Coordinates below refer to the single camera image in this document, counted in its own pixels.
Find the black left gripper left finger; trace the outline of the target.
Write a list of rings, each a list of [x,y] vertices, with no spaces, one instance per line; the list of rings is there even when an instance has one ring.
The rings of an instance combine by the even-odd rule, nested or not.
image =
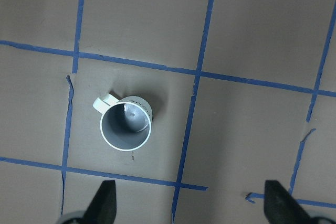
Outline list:
[[[116,218],[116,182],[104,180],[83,215],[84,223],[114,223]]]

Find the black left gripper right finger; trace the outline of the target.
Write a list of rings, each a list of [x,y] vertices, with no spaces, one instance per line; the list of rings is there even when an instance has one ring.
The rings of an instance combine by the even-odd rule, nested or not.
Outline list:
[[[310,223],[311,217],[277,180],[265,181],[264,214],[269,223]]]

